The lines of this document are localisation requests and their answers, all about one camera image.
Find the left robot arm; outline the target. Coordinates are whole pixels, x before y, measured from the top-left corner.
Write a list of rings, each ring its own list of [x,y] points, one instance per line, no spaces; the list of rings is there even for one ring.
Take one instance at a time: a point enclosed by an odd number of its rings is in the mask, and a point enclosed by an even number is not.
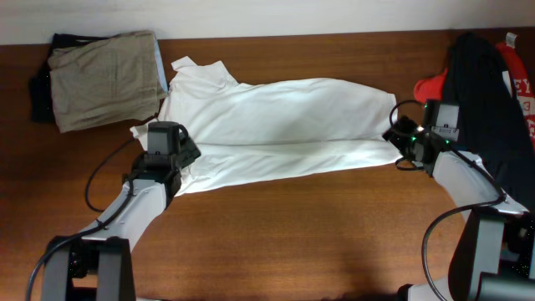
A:
[[[201,154],[183,130],[148,136],[148,150],[125,175],[120,194],[89,226],[55,237],[31,273],[38,272],[43,300],[136,300],[131,253],[146,228],[172,203],[181,171]]]

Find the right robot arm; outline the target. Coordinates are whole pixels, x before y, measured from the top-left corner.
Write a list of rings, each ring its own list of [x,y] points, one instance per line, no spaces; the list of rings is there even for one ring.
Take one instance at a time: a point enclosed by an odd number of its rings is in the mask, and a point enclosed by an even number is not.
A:
[[[400,287],[399,300],[532,300],[534,298],[534,217],[492,178],[482,159],[454,146],[458,109],[434,100],[423,106],[424,123],[403,115],[390,119],[384,140],[408,162],[407,171],[423,171],[456,204],[425,230],[421,262],[425,283]],[[457,213],[466,223],[448,274],[433,279],[428,263],[433,230]]]

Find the white robot print t-shirt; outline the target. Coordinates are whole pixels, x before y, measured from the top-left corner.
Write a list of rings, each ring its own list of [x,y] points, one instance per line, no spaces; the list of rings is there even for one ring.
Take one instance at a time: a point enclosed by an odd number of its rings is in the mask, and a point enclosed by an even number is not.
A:
[[[329,78],[245,84],[222,62],[188,57],[172,67],[158,120],[184,125],[201,152],[181,174],[181,193],[382,166],[399,156],[383,139],[391,93]]]

